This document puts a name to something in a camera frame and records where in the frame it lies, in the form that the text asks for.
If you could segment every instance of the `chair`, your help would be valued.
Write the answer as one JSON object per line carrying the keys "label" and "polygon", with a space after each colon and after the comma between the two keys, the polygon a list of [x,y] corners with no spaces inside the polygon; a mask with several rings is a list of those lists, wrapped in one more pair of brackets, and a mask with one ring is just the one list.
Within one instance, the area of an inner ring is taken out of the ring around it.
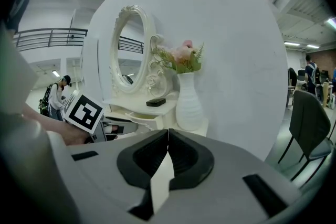
{"label": "chair", "polygon": [[303,151],[300,161],[304,156],[307,161],[301,167],[300,171],[294,175],[291,181],[297,178],[311,161],[323,158],[314,173],[304,183],[306,184],[322,166],[326,157],[331,153],[333,145],[330,140],[326,138],[330,131],[330,121],[320,102],[313,94],[304,91],[295,91],[294,98],[295,104],[289,126],[292,138],[278,163],[281,162],[284,155],[287,153],[294,138]]}

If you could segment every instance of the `white curved wall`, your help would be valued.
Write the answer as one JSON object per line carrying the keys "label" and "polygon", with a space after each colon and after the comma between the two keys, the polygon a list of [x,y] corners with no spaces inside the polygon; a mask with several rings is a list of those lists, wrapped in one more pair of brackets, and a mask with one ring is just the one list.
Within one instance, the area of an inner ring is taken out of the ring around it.
{"label": "white curved wall", "polygon": [[286,104],[287,65],[282,37],[264,0],[105,0],[89,35],[99,39],[104,99],[112,98],[109,49],[122,7],[151,13],[169,46],[185,39],[204,42],[196,90],[209,118],[207,136],[247,149],[265,159]]}

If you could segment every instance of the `person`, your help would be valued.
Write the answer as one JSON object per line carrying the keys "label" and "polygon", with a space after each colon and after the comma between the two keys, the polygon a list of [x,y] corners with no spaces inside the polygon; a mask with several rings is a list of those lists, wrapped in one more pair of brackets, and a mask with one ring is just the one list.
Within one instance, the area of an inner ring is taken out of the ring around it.
{"label": "person", "polygon": [[315,95],[315,72],[317,69],[317,64],[311,61],[310,55],[306,55],[306,81],[308,83],[308,92]]}
{"label": "person", "polygon": [[52,85],[49,98],[48,98],[48,112],[49,117],[54,120],[63,121],[61,110],[63,109],[62,104],[62,90],[65,86],[70,85],[71,78],[65,75],[59,82]]}
{"label": "person", "polygon": [[334,69],[334,74],[332,75],[332,92],[336,95],[336,67]]}

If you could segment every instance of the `oval mirror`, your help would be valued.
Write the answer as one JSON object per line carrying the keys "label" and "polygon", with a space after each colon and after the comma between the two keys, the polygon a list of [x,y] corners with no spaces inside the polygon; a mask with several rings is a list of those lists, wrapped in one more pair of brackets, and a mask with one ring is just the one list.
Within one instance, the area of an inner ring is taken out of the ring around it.
{"label": "oval mirror", "polygon": [[112,86],[124,93],[136,93],[148,73],[155,25],[139,6],[124,7],[115,24],[110,50]]}
{"label": "oval mirror", "polygon": [[118,43],[119,76],[130,86],[138,78],[144,53],[144,27],[138,13],[127,18]]}

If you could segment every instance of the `wall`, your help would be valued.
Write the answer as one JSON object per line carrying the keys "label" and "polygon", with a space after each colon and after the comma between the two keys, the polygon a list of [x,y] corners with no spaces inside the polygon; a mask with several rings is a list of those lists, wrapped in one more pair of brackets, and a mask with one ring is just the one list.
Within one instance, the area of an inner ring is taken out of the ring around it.
{"label": "wall", "polygon": [[323,50],[309,53],[311,60],[317,64],[320,71],[327,70],[329,77],[332,78],[333,71],[336,67],[336,49]]}
{"label": "wall", "polygon": [[122,29],[120,36],[144,42],[143,25],[133,22],[127,23]]}
{"label": "wall", "polygon": [[204,42],[195,87],[209,119],[207,136],[265,159],[278,135],[287,95],[284,42],[265,1],[105,0],[88,29],[89,36],[99,39],[104,99],[112,98],[114,22],[121,8],[134,4],[153,16],[156,32],[168,46],[180,46],[186,39],[196,46]]}
{"label": "wall", "polygon": [[26,103],[38,113],[40,113],[40,109],[37,108],[39,100],[43,98],[46,90],[47,87],[31,90],[27,97]]}
{"label": "wall", "polygon": [[27,9],[19,23],[19,31],[38,28],[68,28],[74,9],[33,8]]}
{"label": "wall", "polygon": [[72,17],[71,28],[88,29],[91,18],[95,13],[92,8],[77,8]]}
{"label": "wall", "polygon": [[40,62],[60,58],[79,58],[82,46],[59,46],[21,51],[21,55],[28,63]]}
{"label": "wall", "polygon": [[287,56],[287,67],[294,69],[295,73],[298,73],[298,70],[304,70],[301,68],[300,60],[306,57],[306,54],[297,50],[286,50]]}

